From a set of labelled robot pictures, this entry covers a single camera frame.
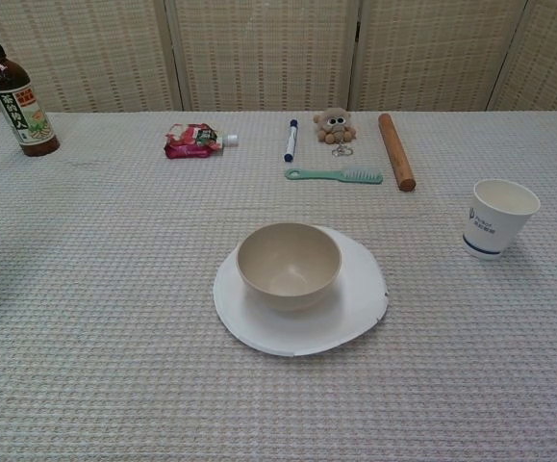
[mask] wooden rolling pin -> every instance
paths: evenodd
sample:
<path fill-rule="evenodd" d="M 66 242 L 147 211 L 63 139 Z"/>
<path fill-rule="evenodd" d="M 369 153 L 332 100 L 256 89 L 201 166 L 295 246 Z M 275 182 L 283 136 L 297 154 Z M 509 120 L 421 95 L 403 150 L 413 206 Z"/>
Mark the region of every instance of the wooden rolling pin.
<path fill-rule="evenodd" d="M 397 187 L 401 191 L 412 191 L 416 184 L 415 177 L 402 147 L 402 141 L 393 126 L 392 117 L 389 114 L 381 114 L 378 117 L 378 128 L 381 130 L 387 153 L 392 161 Z"/>

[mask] paper plate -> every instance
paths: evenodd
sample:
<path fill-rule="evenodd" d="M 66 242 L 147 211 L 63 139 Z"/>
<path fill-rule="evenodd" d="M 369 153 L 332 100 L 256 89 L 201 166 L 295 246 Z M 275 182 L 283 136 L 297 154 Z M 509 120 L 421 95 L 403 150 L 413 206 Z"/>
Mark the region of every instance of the paper plate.
<path fill-rule="evenodd" d="M 214 303 L 220 320 L 240 341 L 269 354 L 303 356 L 342 345 L 369 330 L 387 310 L 383 272 L 363 245 L 318 226 L 342 252 L 342 267 L 330 293 L 304 311 L 282 313 L 241 280 L 235 249 L 220 265 Z"/>

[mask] beige bowl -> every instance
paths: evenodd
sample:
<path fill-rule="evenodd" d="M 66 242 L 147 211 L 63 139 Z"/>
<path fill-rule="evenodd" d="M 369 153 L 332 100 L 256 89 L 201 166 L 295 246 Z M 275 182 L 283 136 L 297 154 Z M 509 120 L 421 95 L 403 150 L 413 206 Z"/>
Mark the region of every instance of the beige bowl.
<path fill-rule="evenodd" d="M 342 263 L 340 248 L 314 226 L 276 223 L 250 234 L 238 248 L 241 278 L 270 308 L 296 311 L 328 292 Z"/>

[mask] paper cup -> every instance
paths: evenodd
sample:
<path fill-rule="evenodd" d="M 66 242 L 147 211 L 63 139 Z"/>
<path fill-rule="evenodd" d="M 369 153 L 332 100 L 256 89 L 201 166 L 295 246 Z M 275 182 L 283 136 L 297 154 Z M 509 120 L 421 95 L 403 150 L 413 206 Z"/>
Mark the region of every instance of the paper cup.
<path fill-rule="evenodd" d="M 541 206 L 528 188 L 507 180 L 481 180 L 474 185 L 464 249 L 482 260 L 500 258 L 522 226 Z"/>

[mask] table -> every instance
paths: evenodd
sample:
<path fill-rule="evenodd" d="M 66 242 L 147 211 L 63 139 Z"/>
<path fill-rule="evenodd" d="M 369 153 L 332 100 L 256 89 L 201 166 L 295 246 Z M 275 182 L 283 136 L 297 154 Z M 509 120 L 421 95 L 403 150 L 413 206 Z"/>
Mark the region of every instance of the table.
<path fill-rule="evenodd" d="M 0 116 L 0 460 L 557 461 L 557 113 L 393 113 L 414 192 L 378 115 L 353 114 L 350 159 L 313 113 L 53 114 L 62 147 L 38 159 Z M 286 180 L 294 117 L 295 166 L 384 183 Z M 240 147 L 168 160 L 187 121 Z M 484 177 L 542 201 L 496 262 L 460 244 Z M 385 318 L 301 358 L 235 339 L 215 272 L 280 220 L 367 246 Z"/>

